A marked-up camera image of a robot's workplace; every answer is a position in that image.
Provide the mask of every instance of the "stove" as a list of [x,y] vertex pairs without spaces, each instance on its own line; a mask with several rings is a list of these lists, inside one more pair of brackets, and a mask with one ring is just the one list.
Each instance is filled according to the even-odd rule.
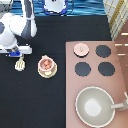
[[[75,101],[86,87],[108,92],[114,103],[125,100],[126,87],[114,41],[66,42],[66,128],[90,128],[77,115]],[[128,111],[117,111],[105,128],[128,128]]]

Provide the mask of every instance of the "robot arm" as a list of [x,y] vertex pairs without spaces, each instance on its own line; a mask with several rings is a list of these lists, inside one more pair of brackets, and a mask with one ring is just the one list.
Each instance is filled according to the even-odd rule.
[[33,1],[21,0],[21,4],[23,17],[19,15],[12,15],[10,20],[10,30],[15,35],[29,39],[34,37],[37,32],[34,20]]

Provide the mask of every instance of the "blue object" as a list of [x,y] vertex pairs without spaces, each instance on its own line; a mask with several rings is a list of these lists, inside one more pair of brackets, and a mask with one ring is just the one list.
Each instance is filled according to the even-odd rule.
[[10,57],[19,57],[19,56],[20,56],[20,52],[19,52],[19,51],[10,52],[10,53],[9,53],[9,56],[10,56]]

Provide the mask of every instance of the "black burner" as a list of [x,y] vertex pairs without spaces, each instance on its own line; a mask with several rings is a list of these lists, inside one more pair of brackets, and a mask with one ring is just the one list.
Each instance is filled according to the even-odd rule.
[[100,63],[98,70],[103,76],[112,76],[115,72],[114,66],[109,62]]
[[100,57],[108,57],[111,54],[111,49],[106,45],[99,45],[96,48],[96,54]]
[[87,76],[91,71],[89,64],[86,62],[79,62],[75,66],[75,72],[79,76]]

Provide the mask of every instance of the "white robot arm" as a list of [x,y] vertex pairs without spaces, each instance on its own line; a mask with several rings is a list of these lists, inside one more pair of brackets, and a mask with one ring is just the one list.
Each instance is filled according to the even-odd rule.
[[17,45],[15,35],[25,39],[36,35],[37,27],[32,0],[21,0],[23,16],[6,13],[0,19],[0,48],[13,48]]

